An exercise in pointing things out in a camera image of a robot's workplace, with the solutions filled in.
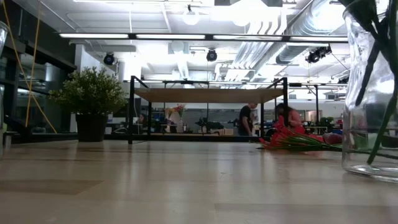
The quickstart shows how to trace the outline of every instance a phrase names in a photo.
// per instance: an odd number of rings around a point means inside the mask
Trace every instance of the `vase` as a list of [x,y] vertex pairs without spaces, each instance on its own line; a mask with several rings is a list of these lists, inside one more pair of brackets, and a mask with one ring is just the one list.
[[351,73],[343,118],[343,168],[380,180],[398,181],[398,113],[394,113],[374,160],[369,159],[377,134],[394,89],[394,74],[387,60],[378,54],[362,101],[357,99],[362,88],[366,65],[374,38],[346,11],[344,14],[351,50]]
[[177,127],[176,127],[177,133],[182,133],[183,123],[182,123],[182,117],[180,116],[180,114],[178,112],[173,112],[170,115],[169,120],[173,121],[173,123],[177,125]]
[[76,114],[77,135],[80,142],[104,140],[107,115]]

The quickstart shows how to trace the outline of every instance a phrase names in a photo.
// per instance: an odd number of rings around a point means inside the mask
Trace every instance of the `person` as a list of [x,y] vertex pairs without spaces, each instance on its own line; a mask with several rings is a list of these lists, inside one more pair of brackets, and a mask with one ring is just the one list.
[[257,103],[249,103],[242,107],[239,113],[238,133],[240,136],[252,136],[253,120],[251,110],[256,109]]
[[283,103],[279,103],[276,106],[275,110],[276,110],[276,113],[278,114],[278,116],[283,116],[285,110],[287,110],[287,112],[289,114],[289,127],[296,128],[296,127],[302,126],[299,112],[297,112],[295,109],[293,109],[289,106],[285,106]]

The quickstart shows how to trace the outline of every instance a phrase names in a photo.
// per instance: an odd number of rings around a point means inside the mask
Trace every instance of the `glass vase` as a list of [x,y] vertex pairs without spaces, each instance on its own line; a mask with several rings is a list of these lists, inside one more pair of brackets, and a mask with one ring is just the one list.
[[360,104],[356,102],[375,41],[350,13],[345,12],[344,17],[351,49],[351,74],[344,111],[343,168],[376,179],[398,182],[397,110],[382,135],[377,156],[369,162],[384,113],[393,94],[394,74],[387,60],[379,53],[363,99]]

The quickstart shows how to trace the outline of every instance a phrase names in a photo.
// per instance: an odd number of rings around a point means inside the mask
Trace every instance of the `table surface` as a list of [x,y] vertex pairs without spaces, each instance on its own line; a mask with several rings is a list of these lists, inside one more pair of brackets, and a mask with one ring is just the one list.
[[137,88],[134,93],[149,102],[166,103],[265,103],[283,95],[281,89]]
[[398,185],[347,173],[341,154],[258,144],[76,141],[13,145],[4,224],[398,223]]

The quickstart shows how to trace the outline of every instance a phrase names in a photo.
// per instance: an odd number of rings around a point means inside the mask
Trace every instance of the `spotlight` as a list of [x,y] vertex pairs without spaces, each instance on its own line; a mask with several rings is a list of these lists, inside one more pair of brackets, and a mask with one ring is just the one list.
[[349,77],[342,78],[342,79],[338,80],[337,84],[347,84],[348,81],[349,81]]
[[215,49],[210,49],[207,53],[206,59],[208,62],[215,62],[217,60],[217,53]]
[[326,55],[330,53],[331,53],[330,45],[327,47],[319,47],[316,50],[310,51],[310,54],[308,55],[308,57],[305,58],[305,60],[308,63],[317,63],[319,62],[319,60],[326,57]]
[[104,58],[104,63],[105,65],[114,65],[116,60],[114,59],[114,54],[112,52],[106,53],[106,56]]

